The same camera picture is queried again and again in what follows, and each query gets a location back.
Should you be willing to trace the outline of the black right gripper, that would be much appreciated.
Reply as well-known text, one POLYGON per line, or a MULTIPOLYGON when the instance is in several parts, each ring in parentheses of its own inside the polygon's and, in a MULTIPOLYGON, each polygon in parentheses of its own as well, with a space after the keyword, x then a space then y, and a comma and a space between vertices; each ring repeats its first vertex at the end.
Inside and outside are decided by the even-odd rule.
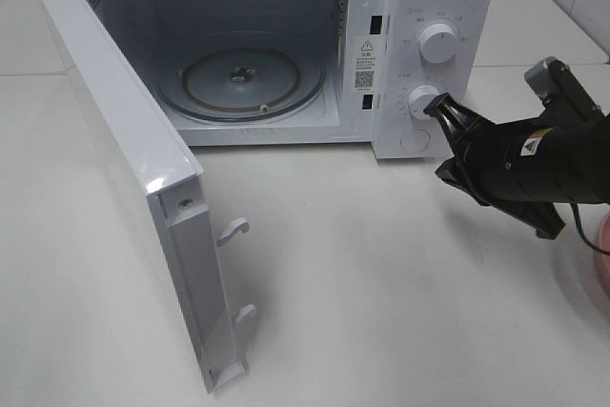
POLYGON ((516 178, 519 152, 529 121, 496 124, 459 104, 449 92, 423 109, 440 125, 455 158, 435 171, 445 184, 530 226, 542 239, 556 239, 565 227, 552 203, 531 202, 516 178))

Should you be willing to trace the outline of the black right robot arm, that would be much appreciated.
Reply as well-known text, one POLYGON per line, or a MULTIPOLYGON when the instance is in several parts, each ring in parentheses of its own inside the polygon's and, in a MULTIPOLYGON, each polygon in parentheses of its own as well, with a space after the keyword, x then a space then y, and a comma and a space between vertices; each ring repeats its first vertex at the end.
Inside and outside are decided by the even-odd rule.
POLYGON ((425 114, 440 125, 453 153, 436 170, 444 183, 555 239, 565 224, 555 206, 609 201, 609 119, 595 111, 562 122, 550 103, 535 118, 496 124, 454 100, 433 99, 425 114))

